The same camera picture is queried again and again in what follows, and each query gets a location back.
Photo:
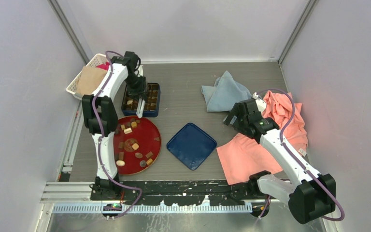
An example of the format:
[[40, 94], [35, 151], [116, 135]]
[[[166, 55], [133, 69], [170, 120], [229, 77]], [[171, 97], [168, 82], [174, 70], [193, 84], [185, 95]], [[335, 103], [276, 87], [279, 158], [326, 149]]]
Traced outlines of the metal tongs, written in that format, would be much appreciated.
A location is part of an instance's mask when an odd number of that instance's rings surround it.
[[142, 98], [139, 98], [137, 110], [136, 110], [136, 116], [138, 118], [142, 118], [145, 105], [146, 105], [146, 101]]

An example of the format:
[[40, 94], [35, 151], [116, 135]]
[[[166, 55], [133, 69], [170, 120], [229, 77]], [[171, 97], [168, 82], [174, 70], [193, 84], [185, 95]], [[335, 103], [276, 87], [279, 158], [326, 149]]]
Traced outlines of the white square chocolate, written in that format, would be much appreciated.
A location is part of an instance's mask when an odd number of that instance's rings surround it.
[[132, 133], [132, 132], [133, 132], [132, 128], [124, 129], [124, 134], [129, 134], [129, 133]]

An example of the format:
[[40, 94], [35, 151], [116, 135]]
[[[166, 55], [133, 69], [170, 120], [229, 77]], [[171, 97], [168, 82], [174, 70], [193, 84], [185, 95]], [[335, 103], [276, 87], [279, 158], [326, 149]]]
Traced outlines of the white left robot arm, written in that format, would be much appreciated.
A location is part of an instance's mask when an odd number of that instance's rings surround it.
[[81, 98], [84, 124], [92, 135], [98, 170], [92, 189], [103, 192], [109, 199], [117, 199], [122, 192], [114, 159], [114, 134], [118, 127], [114, 98], [125, 83], [128, 95], [138, 102], [137, 116], [142, 117], [147, 97], [146, 78], [140, 75], [141, 59], [132, 51], [115, 53], [108, 58], [109, 67], [99, 86]]

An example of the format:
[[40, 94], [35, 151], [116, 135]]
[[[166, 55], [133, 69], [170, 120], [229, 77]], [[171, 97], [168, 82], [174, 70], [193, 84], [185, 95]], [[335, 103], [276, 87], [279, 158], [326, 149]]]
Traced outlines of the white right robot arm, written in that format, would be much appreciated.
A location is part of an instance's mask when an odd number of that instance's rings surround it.
[[255, 140], [282, 167], [289, 182], [263, 170], [249, 177], [248, 193], [254, 198], [264, 195], [286, 204], [294, 219], [306, 224], [323, 218], [336, 209], [336, 182], [330, 174], [322, 175], [313, 168], [284, 137], [278, 124], [264, 118], [254, 99], [235, 103], [224, 119], [235, 131]]

